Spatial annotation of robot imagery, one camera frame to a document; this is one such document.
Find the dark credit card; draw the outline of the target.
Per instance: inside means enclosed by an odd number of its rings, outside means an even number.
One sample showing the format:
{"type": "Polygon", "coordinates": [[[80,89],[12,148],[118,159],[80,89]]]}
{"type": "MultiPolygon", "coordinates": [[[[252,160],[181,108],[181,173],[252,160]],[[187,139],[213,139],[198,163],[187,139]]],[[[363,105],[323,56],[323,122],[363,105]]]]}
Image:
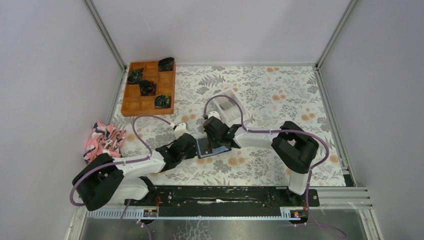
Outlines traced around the dark credit card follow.
{"type": "Polygon", "coordinates": [[[197,148],[200,156],[206,156],[213,152],[207,137],[197,139],[197,148]]]}

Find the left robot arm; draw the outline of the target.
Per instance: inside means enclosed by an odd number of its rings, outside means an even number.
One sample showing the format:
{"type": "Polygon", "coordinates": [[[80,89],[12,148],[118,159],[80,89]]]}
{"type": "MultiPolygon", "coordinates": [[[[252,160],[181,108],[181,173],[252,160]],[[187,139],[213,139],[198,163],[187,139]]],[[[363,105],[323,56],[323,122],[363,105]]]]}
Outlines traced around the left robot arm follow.
{"type": "Polygon", "coordinates": [[[184,133],[151,155],[113,158],[102,153],[72,180],[70,201],[89,211],[128,201],[148,206],[155,200],[155,187],[147,175],[174,169],[182,160],[194,158],[195,144],[196,139],[184,133]]]}

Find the blue leather card holder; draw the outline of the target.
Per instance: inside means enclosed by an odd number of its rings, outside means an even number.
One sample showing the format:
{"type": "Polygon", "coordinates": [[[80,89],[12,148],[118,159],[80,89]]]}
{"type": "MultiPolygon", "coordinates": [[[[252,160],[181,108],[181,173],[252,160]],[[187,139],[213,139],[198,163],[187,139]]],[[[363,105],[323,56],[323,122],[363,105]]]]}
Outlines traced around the blue leather card holder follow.
{"type": "Polygon", "coordinates": [[[212,147],[208,138],[200,137],[195,140],[197,157],[199,159],[208,158],[222,153],[230,152],[231,148],[225,146],[212,147]]]}

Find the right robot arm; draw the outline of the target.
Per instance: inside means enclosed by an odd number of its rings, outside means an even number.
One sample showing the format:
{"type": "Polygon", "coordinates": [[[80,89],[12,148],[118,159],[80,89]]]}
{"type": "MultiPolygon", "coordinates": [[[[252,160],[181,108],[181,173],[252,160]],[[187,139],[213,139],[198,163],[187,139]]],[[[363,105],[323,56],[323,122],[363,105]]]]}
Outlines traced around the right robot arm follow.
{"type": "Polygon", "coordinates": [[[280,129],[247,129],[241,124],[227,126],[211,116],[203,123],[210,146],[215,149],[264,148],[273,149],[287,168],[291,170],[287,201],[293,206],[306,199],[308,174],[317,155],[319,143],[311,134],[303,131],[292,121],[286,121],[280,129]]]}

